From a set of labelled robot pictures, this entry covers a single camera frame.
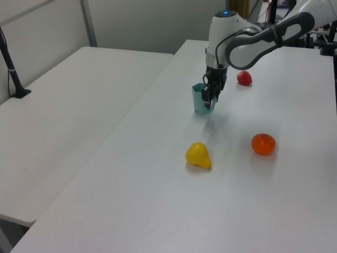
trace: toy fruit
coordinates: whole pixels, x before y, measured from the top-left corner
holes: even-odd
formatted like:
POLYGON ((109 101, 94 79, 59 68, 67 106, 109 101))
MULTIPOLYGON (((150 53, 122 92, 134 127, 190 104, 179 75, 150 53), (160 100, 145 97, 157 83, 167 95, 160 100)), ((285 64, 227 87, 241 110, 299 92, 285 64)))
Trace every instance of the toy fruit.
POLYGON ((248 73, 245 70, 237 74, 236 78, 237 78, 238 83, 244 86, 249 86, 253 82, 252 76, 250 75, 250 73, 248 73))
POLYGON ((275 147, 275 139, 268 134, 259 133, 252 139, 252 148, 258 154, 270 155, 274 152, 275 147))
POLYGON ((201 142, 193 143, 186 151, 185 158, 190 164, 200 166, 204 169, 210 169, 212 166, 207 147, 201 142))

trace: tabletop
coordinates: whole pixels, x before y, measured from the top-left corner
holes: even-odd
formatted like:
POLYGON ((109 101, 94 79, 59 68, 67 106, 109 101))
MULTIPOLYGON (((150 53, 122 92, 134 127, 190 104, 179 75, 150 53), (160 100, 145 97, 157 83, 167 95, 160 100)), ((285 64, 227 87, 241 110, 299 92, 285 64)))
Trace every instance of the tabletop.
POLYGON ((333 252, 337 119, 332 58, 281 48, 228 69, 214 111, 194 113, 207 42, 186 41, 36 221, 19 252, 333 252), (251 148, 257 133, 276 152, 251 148), (211 170, 185 161, 203 142, 211 170))
POLYGON ((31 226, 173 56, 84 47, 0 106, 0 218, 31 226))

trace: plastic pear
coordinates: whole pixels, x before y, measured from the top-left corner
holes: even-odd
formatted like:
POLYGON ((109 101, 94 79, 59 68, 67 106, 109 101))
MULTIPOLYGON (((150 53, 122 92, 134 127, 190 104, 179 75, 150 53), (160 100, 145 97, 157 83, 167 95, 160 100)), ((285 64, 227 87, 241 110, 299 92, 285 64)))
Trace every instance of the plastic pear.
POLYGON ((212 161, 204 143, 195 142, 186 151, 185 158, 188 163, 202 167, 204 169, 210 169, 212 161))

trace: orange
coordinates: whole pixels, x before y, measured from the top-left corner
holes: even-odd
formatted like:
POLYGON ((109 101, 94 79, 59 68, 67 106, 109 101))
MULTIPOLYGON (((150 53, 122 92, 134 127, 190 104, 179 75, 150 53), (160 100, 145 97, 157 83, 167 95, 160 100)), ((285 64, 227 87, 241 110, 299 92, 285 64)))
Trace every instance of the orange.
POLYGON ((261 155, 270 155, 274 152, 276 141, 273 137, 266 133, 259 133, 252 139, 253 150, 261 155))

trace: cup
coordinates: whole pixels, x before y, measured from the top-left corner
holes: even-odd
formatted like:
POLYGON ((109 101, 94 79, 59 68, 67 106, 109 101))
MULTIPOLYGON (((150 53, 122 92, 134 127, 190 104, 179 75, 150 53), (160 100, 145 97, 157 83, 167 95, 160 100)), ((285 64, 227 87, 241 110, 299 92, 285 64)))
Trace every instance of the cup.
POLYGON ((213 98, 211 108, 208 109, 205 107, 206 102, 203 101, 201 98, 201 91, 205 87, 206 85, 204 83, 198 83, 192 86, 194 111, 198 114, 208 114, 210 112, 213 112, 216 104, 216 98, 213 98))

